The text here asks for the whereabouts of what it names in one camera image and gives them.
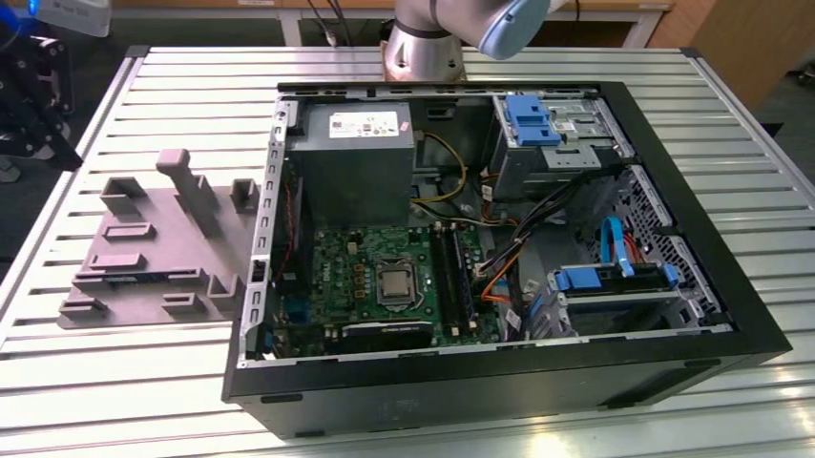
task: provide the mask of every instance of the wire bundle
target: wire bundle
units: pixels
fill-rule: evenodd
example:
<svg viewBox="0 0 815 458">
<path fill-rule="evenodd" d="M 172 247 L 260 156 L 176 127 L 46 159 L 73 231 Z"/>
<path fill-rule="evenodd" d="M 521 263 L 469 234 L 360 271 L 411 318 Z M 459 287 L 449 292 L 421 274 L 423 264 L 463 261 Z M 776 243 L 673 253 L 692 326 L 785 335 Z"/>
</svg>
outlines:
<svg viewBox="0 0 815 458">
<path fill-rule="evenodd" d="M 480 272 L 484 272 L 487 269 L 491 269 L 500 264 L 500 268 L 497 268 L 497 271 L 492 276 L 492 280 L 481 292 L 481 300 L 509 303 L 512 311 L 520 317 L 520 329 L 513 329 L 509 332 L 509 341 L 520 340 L 524 333 L 523 318 L 525 317 L 525 305 L 523 303 L 523 293 L 520 291 L 520 269 L 517 263 L 520 250 L 535 229 L 545 222 L 548 217 L 563 210 L 583 184 L 596 178 L 619 174 L 624 167 L 625 165 L 620 164 L 601 170 L 583 172 L 567 183 L 560 185 L 553 192 L 535 204 L 535 207 L 532 207 L 532 210 L 519 222 L 515 232 L 509 238 L 509 243 L 496 252 L 495 255 L 487 259 L 479 268 Z M 509 289 L 508 298 L 491 295 L 491 290 L 501 277 L 505 277 L 507 280 L 507 286 Z"/>
</svg>

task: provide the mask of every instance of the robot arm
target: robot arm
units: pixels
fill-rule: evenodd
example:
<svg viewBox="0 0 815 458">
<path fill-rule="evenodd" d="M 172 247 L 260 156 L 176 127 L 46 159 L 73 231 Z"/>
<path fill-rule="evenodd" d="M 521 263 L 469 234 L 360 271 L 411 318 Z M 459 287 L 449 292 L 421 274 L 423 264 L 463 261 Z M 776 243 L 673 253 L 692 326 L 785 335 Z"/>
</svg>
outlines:
<svg viewBox="0 0 815 458">
<path fill-rule="evenodd" d="M 461 76 L 461 40 L 495 59 L 512 57 L 547 14 L 568 0 L 399 0 L 384 52 L 391 79 L 452 81 Z"/>
</svg>

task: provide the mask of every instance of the blue plastic clip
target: blue plastic clip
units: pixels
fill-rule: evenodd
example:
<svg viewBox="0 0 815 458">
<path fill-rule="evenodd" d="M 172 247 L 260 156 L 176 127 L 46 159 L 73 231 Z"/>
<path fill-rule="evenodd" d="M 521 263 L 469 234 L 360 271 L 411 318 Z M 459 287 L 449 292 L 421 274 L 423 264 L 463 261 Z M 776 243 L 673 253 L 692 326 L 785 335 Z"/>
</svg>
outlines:
<svg viewBox="0 0 815 458">
<path fill-rule="evenodd" d="M 668 286 L 671 289 L 673 289 L 679 284 L 679 274 L 676 273 L 676 267 L 673 267 L 673 264 L 663 264 L 661 273 L 664 274 L 664 279 L 667 280 Z"/>
<path fill-rule="evenodd" d="M 548 123 L 548 110 L 537 95 L 507 95 L 507 120 L 517 132 L 520 146 L 557 146 L 560 134 Z"/>
<path fill-rule="evenodd" d="M 569 283 L 573 289 L 592 289 L 603 286 L 597 269 L 593 267 L 575 267 L 567 269 L 565 274 L 569 276 Z"/>
<path fill-rule="evenodd" d="M 555 274 L 555 284 L 557 285 L 559 291 L 565 291 L 567 289 L 572 289 L 572 283 L 569 282 L 569 276 L 565 275 L 565 272 L 557 272 Z"/>
<path fill-rule="evenodd" d="M 600 229 L 600 261 L 611 262 L 611 247 L 608 246 L 608 233 L 613 241 L 613 256 L 616 263 L 623 269 L 623 277 L 633 275 L 632 264 L 628 261 L 628 251 L 625 250 L 625 242 L 623 239 L 623 221 L 616 217 L 605 217 L 603 227 Z"/>
</svg>

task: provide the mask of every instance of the metal workbench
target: metal workbench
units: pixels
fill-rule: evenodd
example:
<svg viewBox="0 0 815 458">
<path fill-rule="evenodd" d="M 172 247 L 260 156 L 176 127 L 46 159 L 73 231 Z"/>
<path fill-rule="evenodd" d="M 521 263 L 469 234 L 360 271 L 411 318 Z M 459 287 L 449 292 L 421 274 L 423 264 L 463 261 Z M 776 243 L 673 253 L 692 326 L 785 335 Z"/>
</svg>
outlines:
<svg viewBox="0 0 815 458">
<path fill-rule="evenodd" d="M 78 145 L 85 165 L 61 176 L 0 288 L 0 454 L 812 456 L 815 193 L 709 67 L 655 50 L 527 51 L 501 63 L 469 51 L 464 61 L 469 80 L 628 83 L 795 350 L 647 408 L 284 444 L 220 402 L 228 323 L 64 331 L 57 308 L 105 180 L 168 187 L 160 148 L 190 150 L 213 186 L 260 180 L 274 84 L 380 80 L 379 50 L 153 48 L 118 69 Z"/>
</svg>

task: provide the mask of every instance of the red wire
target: red wire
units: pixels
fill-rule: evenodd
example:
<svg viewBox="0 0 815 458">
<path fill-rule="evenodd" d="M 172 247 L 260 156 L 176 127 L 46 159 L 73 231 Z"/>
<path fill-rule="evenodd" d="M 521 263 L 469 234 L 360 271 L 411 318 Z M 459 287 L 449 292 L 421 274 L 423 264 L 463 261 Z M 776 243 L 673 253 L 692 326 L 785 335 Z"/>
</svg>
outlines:
<svg viewBox="0 0 815 458">
<path fill-rule="evenodd" d="M 633 241 L 633 237 L 631 236 L 631 234 L 625 234 L 625 242 L 628 243 L 628 247 L 632 250 L 633 261 L 644 262 L 645 259 L 643 258 L 641 253 L 639 252 L 639 248 L 636 247 L 636 242 Z"/>
<path fill-rule="evenodd" d="M 289 257 L 292 256 L 292 252 L 294 251 L 294 212 L 292 210 L 292 185 L 289 183 L 285 183 L 285 210 L 286 218 L 289 220 L 289 248 L 286 249 L 285 258 L 282 259 L 282 263 L 280 264 L 280 269 L 277 269 L 277 275 L 274 276 L 274 284 L 280 280 L 282 270 L 285 269 L 285 264 L 289 262 Z"/>
</svg>

